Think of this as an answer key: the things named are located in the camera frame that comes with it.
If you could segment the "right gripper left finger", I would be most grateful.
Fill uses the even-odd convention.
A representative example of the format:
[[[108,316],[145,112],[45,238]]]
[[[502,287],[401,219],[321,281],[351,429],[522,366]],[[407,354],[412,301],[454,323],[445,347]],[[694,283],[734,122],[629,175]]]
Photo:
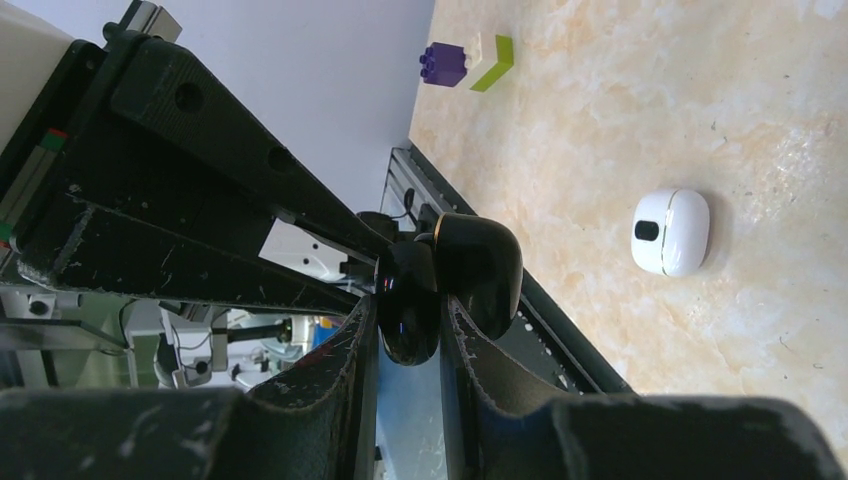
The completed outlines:
[[[370,479],[377,300],[250,391],[6,390],[5,479]]]

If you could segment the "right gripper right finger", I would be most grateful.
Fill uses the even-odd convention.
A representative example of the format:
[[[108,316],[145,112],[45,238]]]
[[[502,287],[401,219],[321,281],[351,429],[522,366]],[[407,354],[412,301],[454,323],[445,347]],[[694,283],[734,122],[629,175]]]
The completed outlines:
[[[442,302],[452,479],[842,479],[818,426],[776,398],[574,394]]]

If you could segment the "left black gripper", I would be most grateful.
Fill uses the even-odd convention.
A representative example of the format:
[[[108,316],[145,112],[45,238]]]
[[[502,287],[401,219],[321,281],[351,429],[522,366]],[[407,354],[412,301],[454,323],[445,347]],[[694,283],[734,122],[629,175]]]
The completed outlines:
[[[364,262],[366,225],[188,49],[104,46],[1,5],[1,239],[49,290],[347,315],[358,296],[260,259],[273,216]]]

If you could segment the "white earbud charging case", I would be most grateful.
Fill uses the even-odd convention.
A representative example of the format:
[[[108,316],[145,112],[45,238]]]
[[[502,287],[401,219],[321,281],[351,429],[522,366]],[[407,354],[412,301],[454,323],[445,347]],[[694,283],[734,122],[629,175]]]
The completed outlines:
[[[695,273],[706,258],[710,211],[690,189],[661,189],[637,204],[631,228],[631,254],[641,269],[667,277]]]

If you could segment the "black earbud charging case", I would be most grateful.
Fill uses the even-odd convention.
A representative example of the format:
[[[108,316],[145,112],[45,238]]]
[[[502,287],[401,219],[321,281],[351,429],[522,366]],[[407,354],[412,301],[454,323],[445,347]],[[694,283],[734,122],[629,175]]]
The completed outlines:
[[[497,340],[517,314],[523,280],[519,241],[487,218],[443,213],[434,231],[397,242],[380,256],[374,286],[384,350],[417,366],[439,345],[441,300],[459,301],[476,327]]]

